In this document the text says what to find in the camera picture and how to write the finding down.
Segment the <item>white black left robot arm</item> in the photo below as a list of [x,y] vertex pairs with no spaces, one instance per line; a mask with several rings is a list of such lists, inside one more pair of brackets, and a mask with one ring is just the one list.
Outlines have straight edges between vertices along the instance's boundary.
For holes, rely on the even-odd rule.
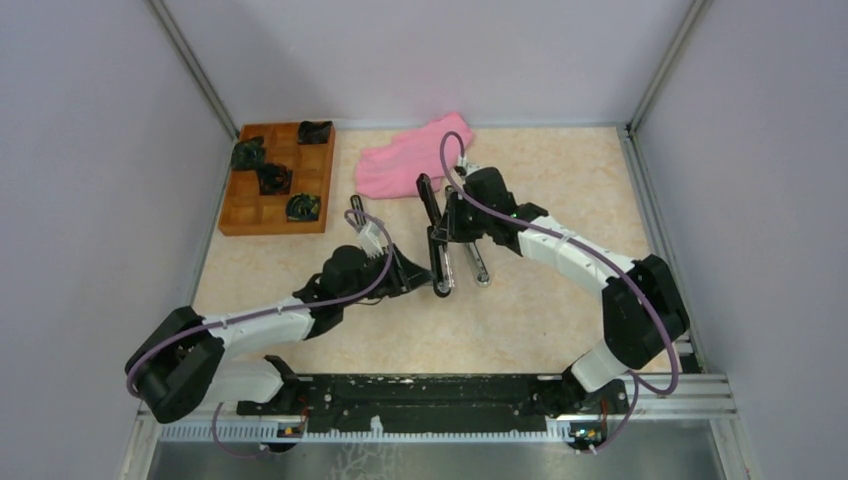
[[127,361],[127,389],[161,424],[214,403],[252,402],[288,413],[300,399],[294,372],[277,357],[249,362],[244,355],[316,338],[341,323],[346,307],[405,295],[432,280],[429,269],[396,247],[370,257],[343,245],[276,305],[210,317],[190,306],[173,310]]

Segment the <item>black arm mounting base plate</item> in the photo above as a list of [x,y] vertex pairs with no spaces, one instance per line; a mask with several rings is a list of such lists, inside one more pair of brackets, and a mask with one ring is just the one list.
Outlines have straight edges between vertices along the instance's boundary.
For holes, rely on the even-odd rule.
[[305,417],[309,433],[391,434],[541,432],[571,414],[624,414],[625,385],[614,380],[576,395],[559,375],[315,374],[285,386],[266,403],[241,401],[240,416]]

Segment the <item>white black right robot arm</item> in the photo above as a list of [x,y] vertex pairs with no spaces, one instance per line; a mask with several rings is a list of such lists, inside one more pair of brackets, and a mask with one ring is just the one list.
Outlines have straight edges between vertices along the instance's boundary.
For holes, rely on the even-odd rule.
[[590,411],[603,387],[640,370],[690,327],[671,269],[650,254],[635,259],[577,235],[533,204],[519,204],[494,167],[457,168],[462,185],[447,204],[455,242],[490,237],[517,255],[556,269],[599,298],[602,339],[566,368],[559,397],[576,412]]

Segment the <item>beige and black stapler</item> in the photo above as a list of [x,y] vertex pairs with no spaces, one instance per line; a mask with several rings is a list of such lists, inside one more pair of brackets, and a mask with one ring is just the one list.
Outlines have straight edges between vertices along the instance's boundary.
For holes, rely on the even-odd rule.
[[[448,225],[448,208],[446,206],[442,220],[442,231],[444,233],[444,242],[440,246],[439,260],[441,266],[441,279],[436,284],[436,292],[441,296],[447,296],[455,287],[454,272],[451,264],[451,259],[448,250],[448,244],[453,241],[452,234]],[[483,261],[480,250],[475,242],[466,242],[461,244],[465,258],[468,261],[469,268],[474,277],[474,281],[478,287],[487,287],[491,283],[490,273]]]

